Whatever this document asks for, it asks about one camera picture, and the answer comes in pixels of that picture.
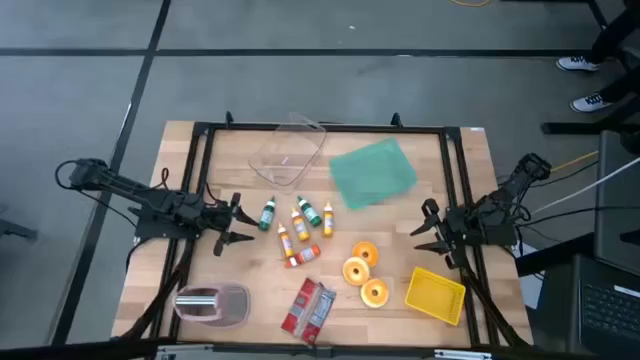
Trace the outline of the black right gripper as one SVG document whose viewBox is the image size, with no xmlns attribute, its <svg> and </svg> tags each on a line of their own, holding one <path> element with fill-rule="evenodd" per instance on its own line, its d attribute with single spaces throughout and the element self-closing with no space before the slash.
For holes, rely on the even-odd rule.
<svg viewBox="0 0 640 360">
<path fill-rule="evenodd" d="M 421 210 L 425 217 L 424 222 L 421 226 L 412 231 L 410 235 L 416 236 L 432 229 L 435 230 L 437 235 L 440 235 L 440 208 L 436 200 L 433 198 L 426 199 L 421 206 Z M 474 216 L 474 211 L 468 207 L 447 208 L 445 210 L 445 217 L 442 220 L 444 225 L 443 235 L 445 241 L 416 245 L 415 249 L 442 255 L 447 267 L 449 269 L 456 269 L 458 265 L 453 258 L 453 252 L 455 250 L 453 246 L 472 246 L 475 244 L 474 227 L 471 224 Z"/>
</svg>

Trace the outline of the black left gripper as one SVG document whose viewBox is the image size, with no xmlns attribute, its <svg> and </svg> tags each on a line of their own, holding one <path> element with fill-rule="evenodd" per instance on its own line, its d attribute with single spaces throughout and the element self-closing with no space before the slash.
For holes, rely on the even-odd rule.
<svg viewBox="0 0 640 360">
<path fill-rule="evenodd" d="M 252 225 L 258 226 L 259 223 L 247 215 L 240 205 L 241 194 L 234 192 L 230 203 L 226 201 L 216 201 L 214 203 L 205 203 L 197 218 L 197 225 L 201 229 L 210 229 L 222 232 L 217 239 L 213 254 L 219 257 L 226 245 L 233 243 L 254 240 L 253 236 L 239 234 L 236 232 L 227 232 L 231 226 L 232 219 Z"/>
</svg>

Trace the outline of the green glue bottle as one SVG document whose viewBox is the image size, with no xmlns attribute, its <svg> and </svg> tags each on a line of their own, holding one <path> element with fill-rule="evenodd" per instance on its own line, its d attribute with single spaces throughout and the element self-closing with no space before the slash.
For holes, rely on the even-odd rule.
<svg viewBox="0 0 640 360">
<path fill-rule="evenodd" d="M 273 222 L 274 216 L 275 216 L 275 207 L 276 207 L 276 200 L 275 197 L 272 196 L 265 204 L 262 212 L 261 212 L 261 216 L 259 219 L 259 225 L 258 228 L 261 231 L 267 232 L 270 227 L 271 224 Z"/>
<path fill-rule="evenodd" d="M 312 205 L 302 196 L 298 196 L 297 200 L 298 200 L 298 205 L 300 209 L 302 210 L 303 214 L 305 215 L 309 223 L 313 227 L 320 226 L 322 224 L 322 218 L 315 211 Z"/>
</svg>

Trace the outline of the orange toy donut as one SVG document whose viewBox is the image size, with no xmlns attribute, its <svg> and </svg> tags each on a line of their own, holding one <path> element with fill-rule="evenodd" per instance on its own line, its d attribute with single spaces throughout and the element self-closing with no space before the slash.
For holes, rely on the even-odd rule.
<svg viewBox="0 0 640 360">
<path fill-rule="evenodd" d="M 383 307 L 389 299 L 389 288 L 380 278 L 372 278 L 360 288 L 363 303 L 370 308 Z"/>
<path fill-rule="evenodd" d="M 370 279 L 370 267 L 364 259 L 350 257 L 343 264 L 342 275 L 348 284 L 362 286 Z"/>
<path fill-rule="evenodd" d="M 352 255 L 363 259 L 369 267 L 375 267 L 379 262 L 379 250 L 371 242 L 361 241 L 352 248 Z"/>
</svg>

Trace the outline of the orange glue bottle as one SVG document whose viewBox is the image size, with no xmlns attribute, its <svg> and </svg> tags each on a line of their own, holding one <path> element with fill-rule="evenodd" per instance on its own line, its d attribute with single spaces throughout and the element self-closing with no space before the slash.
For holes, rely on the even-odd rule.
<svg viewBox="0 0 640 360">
<path fill-rule="evenodd" d="M 295 268 L 307 262 L 310 262 L 321 254 L 321 249 L 318 245 L 314 244 L 310 247 L 307 247 L 301 250 L 298 253 L 295 253 L 293 256 L 289 257 L 284 264 L 285 268 Z"/>
</svg>

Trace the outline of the clear plastic container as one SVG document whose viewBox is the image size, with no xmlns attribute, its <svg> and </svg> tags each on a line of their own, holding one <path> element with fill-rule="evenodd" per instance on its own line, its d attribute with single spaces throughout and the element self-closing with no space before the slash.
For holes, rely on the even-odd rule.
<svg viewBox="0 0 640 360">
<path fill-rule="evenodd" d="M 290 112 L 249 157 L 248 164 L 267 185 L 291 194 L 318 159 L 326 135 L 319 123 Z"/>
</svg>

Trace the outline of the red snack packet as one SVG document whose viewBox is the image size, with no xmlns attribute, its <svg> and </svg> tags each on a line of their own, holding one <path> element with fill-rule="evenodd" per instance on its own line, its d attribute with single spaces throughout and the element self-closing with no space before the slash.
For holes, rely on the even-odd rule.
<svg viewBox="0 0 640 360">
<path fill-rule="evenodd" d="M 306 278 L 281 329 L 307 345 L 314 345 L 336 299 L 336 293 L 322 283 Z"/>
</svg>

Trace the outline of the yellow plastic basket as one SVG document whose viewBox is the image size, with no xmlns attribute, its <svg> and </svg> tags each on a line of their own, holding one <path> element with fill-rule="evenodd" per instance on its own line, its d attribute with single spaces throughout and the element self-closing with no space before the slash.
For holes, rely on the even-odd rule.
<svg viewBox="0 0 640 360">
<path fill-rule="evenodd" d="M 405 296 L 405 304 L 449 325 L 457 326 L 465 295 L 464 285 L 415 267 Z"/>
</svg>

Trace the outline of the green cloth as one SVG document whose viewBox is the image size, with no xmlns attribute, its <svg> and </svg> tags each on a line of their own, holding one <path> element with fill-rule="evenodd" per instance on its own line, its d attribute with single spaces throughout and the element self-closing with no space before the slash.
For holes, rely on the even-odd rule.
<svg viewBox="0 0 640 360">
<path fill-rule="evenodd" d="M 417 182 L 416 171 L 395 138 L 336 156 L 329 168 L 345 205 L 352 210 L 405 194 Z"/>
</svg>

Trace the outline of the black side table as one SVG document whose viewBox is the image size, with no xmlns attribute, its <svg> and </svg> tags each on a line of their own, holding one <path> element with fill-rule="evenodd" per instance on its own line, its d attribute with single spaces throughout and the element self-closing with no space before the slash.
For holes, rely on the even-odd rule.
<svg viewBox="0 0 640 360">
<path fill-rule="evenodd" d="M 536 306 L 538 323 L 552 349 L 580 355 L 598 355 L 579 342 L 579 290 L 582 281 L 615 284 L 640 292 L 640 275 L 611 265 L 594 254 L 594 235 L 579 236 L 516 261 L 521 276 L 544 274 Z"/>
</svg>

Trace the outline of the black stand leg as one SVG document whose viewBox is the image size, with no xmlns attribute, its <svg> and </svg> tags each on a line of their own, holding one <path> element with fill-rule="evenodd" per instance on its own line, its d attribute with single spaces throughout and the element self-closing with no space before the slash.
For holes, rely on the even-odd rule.
<svg viewBox="0 0 640 360">
<path fill-rule="evenodd" d="M 598 135 L 602 131 L 637 132 L 640 123 L 630 123 L 629 119 L 640 113 L 640 97 L 636 96 L 626 104 L 595 122 L 545 122 L 541 131 L 546 135 Z"/>
</svg>

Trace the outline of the black laptop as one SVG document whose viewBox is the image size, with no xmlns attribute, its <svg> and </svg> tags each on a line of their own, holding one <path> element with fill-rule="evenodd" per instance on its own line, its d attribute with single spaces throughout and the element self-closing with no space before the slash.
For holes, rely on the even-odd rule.
<svg viewBox="0 0 640 360">
<path fill-rule="evenodd" d="M 582 281 L 579 342 L 601 356 L 640 360 L 640 292 L 615 284 Z"/>
</svg>

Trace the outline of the black chair leg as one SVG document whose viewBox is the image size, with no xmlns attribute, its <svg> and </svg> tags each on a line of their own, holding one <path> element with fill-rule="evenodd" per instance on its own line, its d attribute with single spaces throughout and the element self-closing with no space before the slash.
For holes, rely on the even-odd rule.
<svg viewBox="0 0 640 360">
<path fill-rule="evenodd" d="M 0 218 L 0 237 L 15 235 L 27 240 L 36 240 L 37 231 Z"/>
</svg>

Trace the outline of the person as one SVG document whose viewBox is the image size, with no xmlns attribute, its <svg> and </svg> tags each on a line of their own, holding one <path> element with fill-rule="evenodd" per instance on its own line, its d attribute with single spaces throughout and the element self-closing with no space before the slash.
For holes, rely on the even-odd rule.
<svg viewBox="0 0 640 360">
<path fill-rule="evenodd" d="M 584 56 L 561 57 L 556 65 L 565 71 L 596 72 L 612 57 L 622 42 L 634 31 L 640 30 L 640 0 L 623 0 L 625 10 L 596 38 L 591 50 Z M 640 66 L 591 95 L 573 100 L 570 107 L 580 113 L 592 113 L 607 108 L 635 93 L 640 97 Z"/>
</svg>

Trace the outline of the black table frame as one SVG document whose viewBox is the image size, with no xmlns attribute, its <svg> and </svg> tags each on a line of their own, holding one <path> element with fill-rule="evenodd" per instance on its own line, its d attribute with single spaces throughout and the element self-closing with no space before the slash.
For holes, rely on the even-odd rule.
<svg viewBox="0 0 640 360">
<path fill-rule="evenodd" d="M 416 236 L 410 233 L 422 224 L 424 200 L 434 198 L 440 206 L 446 206 L 451 200 L 461 200 L 465 192 L 479 196 L 495 188 L 483 130 L 465 128 L 460 138 L 454 139 L 444 127 L 329 124 L 318 159 L 295 191 L 283 194 L 259 179 L 248 164 L 249 157 L 274 130 L 272 124 L 209 123 L 201 135 L 195 134 L 195 127 L 192 121 L 169 121 L 164 126 L 155 169 L 169 169 L 170 187 L 181 185 L 186 167 L 206 170 L 209 181 L 206 196 L 226 199 L 238 192 L 244 211 L 252 217 L 257 217 L 266 201 L 274 196 L 278 221 L 288 223 L 297 197 L 302 196 L 315 208 L 329 201 L 337 225 L 331 238 L 314 230 L 311 239 L 320 246 L 320 256 L 292 269 L 284 267 L 283 252 L 274 232 L 238 223 L 235 230 L 253 236 L 254 240 L 228 246 L 219 257 L 213 254 L 216 233 L 204 233 L 194 247 L 188 283 L 234 282 L 246 286 L 251 296 L 249 317 L 241 326 L 218 330 L 182 320 L 171 306 L 166 306 L 154 328 L 155 335 L 215 343 L 224 351 L 251 346 L 265 351 L 272 345 L 291 345 L 303 350 L 303 342 L 282 330 L 281 324 L 303 282 L 311 278 L 336 293 L 316 340 L 320 347 L 399 354 L 417 347 L 467 348 L 473 344 L 504 343 L 474 295 L 466 297 L 457 326 L 405 304 L 415 267 L 459 279 L 459 273 L 449 269 L 442 256 L 415 249 L 416 245 L 432 241 L 432 232 Z M 415 186 L 383 203 L 360 210 L 348 209 L 330 177 L 330 159 L 387 138 L 398 141 L 414 167 Z M 370 267 L 370 279 L 380 278 L 389 288 L 389 299 L 380 308 L 367 307 L 360 297 L 361 286 L 348 284 L 342 275 L 344 262 L 354 257 L 352 248 L 361 241 L 371 242 L 379 250 L 379 262 Z"/>
</svg>

